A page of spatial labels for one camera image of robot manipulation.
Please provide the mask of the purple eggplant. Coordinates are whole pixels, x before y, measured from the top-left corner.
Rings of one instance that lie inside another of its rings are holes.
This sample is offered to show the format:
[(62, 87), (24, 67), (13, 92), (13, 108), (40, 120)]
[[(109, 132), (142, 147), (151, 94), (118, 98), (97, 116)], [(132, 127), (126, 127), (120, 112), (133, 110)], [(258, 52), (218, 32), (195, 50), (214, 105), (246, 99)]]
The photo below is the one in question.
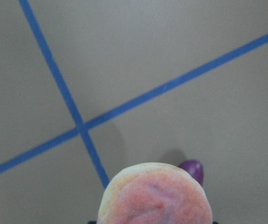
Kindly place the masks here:
[(179, 164), (178, 167), (185, 170), (193, 179), (203, 186), (204, 168), (199, 160), (186, 160)]

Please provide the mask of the peach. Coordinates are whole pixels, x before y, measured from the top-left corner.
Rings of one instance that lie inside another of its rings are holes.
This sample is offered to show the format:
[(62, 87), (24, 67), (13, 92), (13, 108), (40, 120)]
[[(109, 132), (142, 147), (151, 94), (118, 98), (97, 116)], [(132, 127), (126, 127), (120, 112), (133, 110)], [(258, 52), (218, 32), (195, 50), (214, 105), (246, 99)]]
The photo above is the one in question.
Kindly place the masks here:
[(202, 186), (184, 169), (161, 162), (122, 169), (106, 187), (98, 224), (211, 224)]

